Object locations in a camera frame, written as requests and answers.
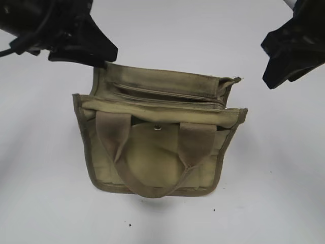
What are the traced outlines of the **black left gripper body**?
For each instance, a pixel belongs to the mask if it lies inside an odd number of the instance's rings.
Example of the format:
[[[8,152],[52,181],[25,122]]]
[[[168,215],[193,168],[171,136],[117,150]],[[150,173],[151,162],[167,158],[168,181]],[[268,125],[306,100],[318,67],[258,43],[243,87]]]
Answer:
[[[38,55],[73,47],[75,11],[88,12],[87,1],[1,1],[1,30],[15,39],[2,55]]]

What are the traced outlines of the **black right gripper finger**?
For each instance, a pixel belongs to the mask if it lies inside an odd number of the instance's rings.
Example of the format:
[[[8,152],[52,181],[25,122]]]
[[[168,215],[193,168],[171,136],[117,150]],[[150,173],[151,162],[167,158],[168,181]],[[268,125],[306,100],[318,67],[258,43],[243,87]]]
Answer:
[[[270,58],[293,52],[324,61],[324,22],[288,21],[269,32],[261,47]]]
[[[275,89],[285,81],[294,82],[324,64],[323,52],[294,51],[271,57],[263,74],[269,89]]]

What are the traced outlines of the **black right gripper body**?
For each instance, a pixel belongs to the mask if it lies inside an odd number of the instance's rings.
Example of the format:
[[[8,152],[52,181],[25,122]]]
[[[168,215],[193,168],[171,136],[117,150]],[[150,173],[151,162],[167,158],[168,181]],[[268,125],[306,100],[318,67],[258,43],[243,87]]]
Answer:
[[[284,25],[287,30],[324,33],[324,0],[284,2],[293,11],[292,18]]]

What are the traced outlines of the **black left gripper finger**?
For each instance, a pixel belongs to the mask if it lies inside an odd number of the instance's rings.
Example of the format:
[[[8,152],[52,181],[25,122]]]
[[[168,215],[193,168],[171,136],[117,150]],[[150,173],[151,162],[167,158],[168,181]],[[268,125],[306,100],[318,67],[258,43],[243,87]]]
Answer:
[[[118,55],[117,46],[99,29],[88,12],[75,11],[73,13],[73,22],[73,47],[107,48],[108,57],[105,62],[116,61]]]
[[[107,57],[107,48],[61,47],[50,51],[48,60],[51,62],[70,62],[104,68]]]

